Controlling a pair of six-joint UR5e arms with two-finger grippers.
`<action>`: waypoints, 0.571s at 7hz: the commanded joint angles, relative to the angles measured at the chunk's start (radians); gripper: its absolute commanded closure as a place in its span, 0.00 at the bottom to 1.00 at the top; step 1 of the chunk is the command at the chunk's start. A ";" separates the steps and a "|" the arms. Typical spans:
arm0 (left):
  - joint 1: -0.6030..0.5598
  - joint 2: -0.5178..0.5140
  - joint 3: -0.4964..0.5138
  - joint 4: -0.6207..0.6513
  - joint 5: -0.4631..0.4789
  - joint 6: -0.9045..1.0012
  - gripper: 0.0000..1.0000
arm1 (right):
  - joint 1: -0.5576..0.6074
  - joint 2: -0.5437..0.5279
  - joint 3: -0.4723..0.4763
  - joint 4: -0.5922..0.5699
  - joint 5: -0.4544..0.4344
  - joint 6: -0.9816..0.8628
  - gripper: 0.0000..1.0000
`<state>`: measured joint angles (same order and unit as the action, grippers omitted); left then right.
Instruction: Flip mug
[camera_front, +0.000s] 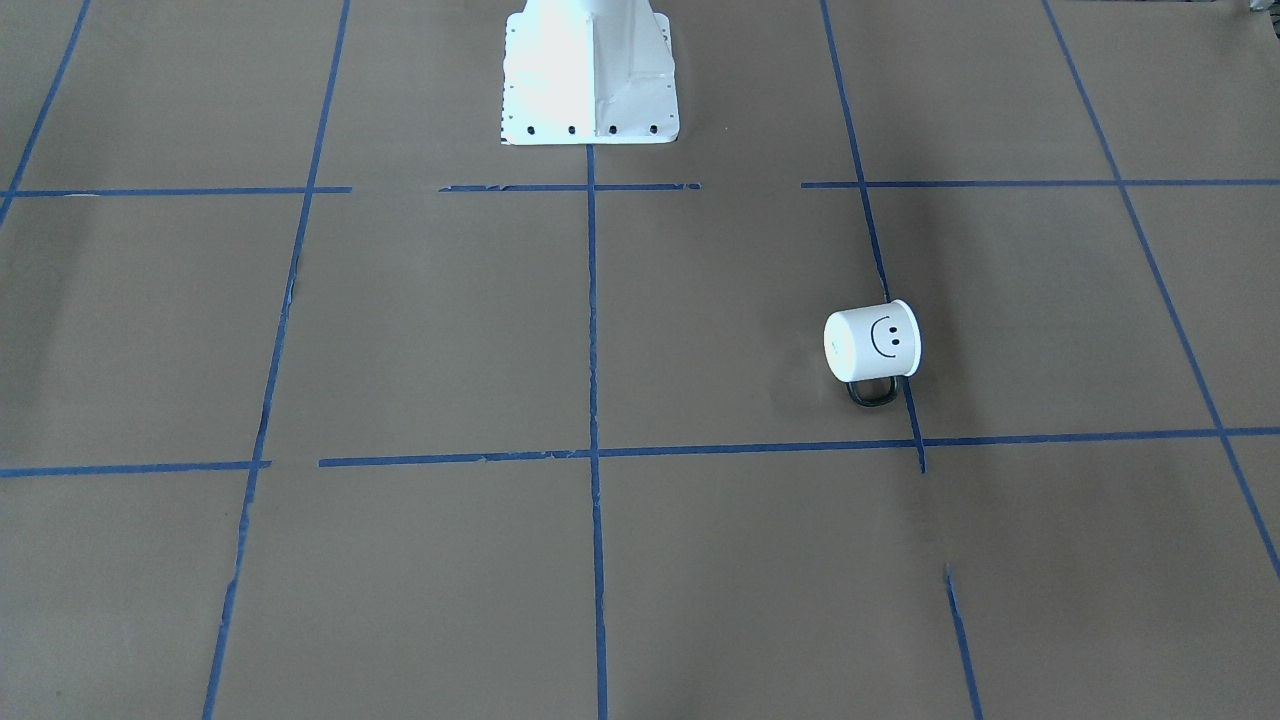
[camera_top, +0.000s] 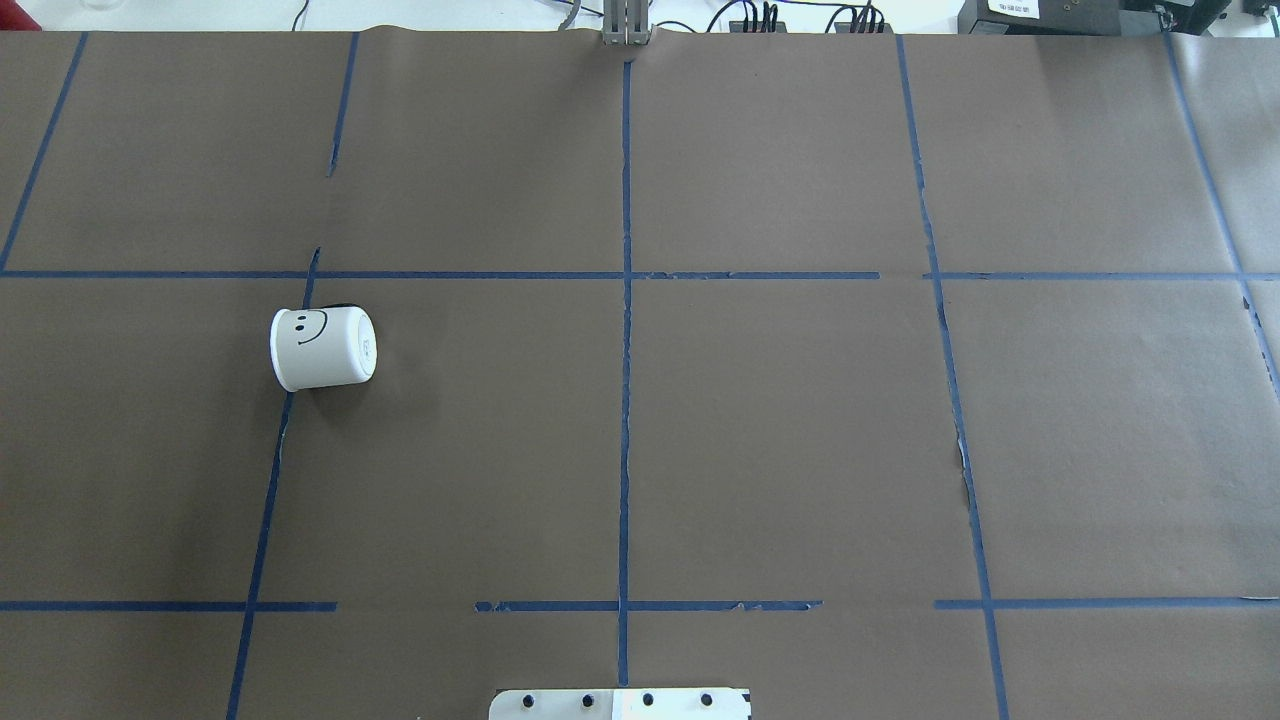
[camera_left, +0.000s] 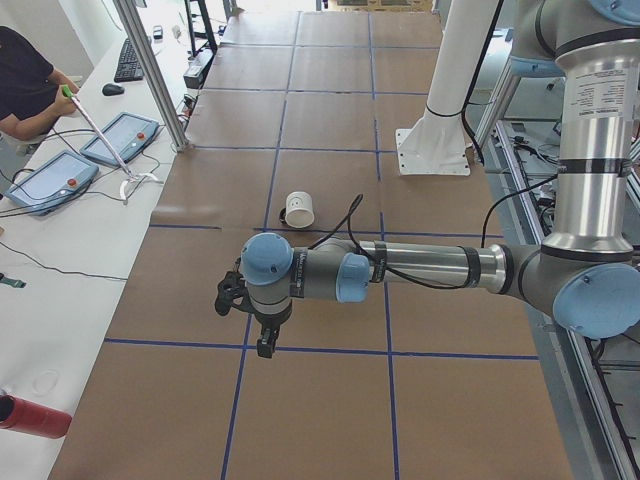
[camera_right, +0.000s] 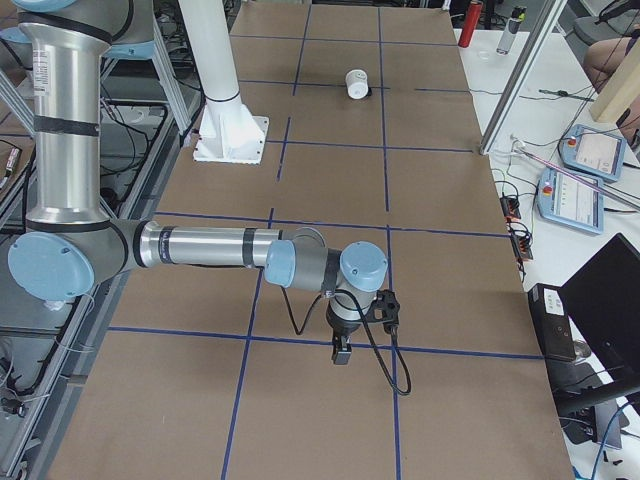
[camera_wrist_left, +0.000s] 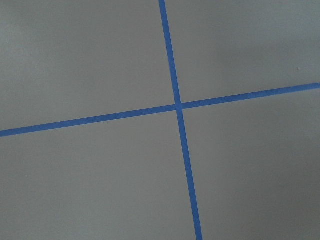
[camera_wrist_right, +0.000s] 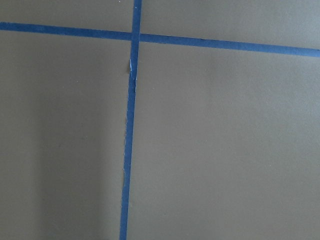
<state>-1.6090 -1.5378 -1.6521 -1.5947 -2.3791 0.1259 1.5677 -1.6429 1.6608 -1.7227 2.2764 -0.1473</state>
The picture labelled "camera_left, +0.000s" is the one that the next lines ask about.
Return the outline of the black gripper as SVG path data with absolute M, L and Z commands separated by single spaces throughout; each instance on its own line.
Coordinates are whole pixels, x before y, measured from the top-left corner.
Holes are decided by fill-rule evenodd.
M 276 339 L 281 325 L 290 318 L 289 312 L 264 314 L 258 312 L 256 319 L 261 326 L 260 336 L 256 342 L 256 351 L 260 358 L 272 358 L 276 350 Z

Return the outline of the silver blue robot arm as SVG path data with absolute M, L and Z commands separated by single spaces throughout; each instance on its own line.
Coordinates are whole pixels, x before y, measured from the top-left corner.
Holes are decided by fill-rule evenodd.
M 480 287 L 520 299 L 591 339 L 639 319 L 639 273 L 623 237 L 633 109 L 639 80 L 635 1 L 522 1 L 512 58 L 565 74 L 552 232 L 538 246 L 431 246 L 327 236 L 294 248 L 275 233 L 244 245 L 215 307 L 260 323 L 271 357 L 296 298 L 361 302 L 370 284 L 405 280 L 436 290 Z

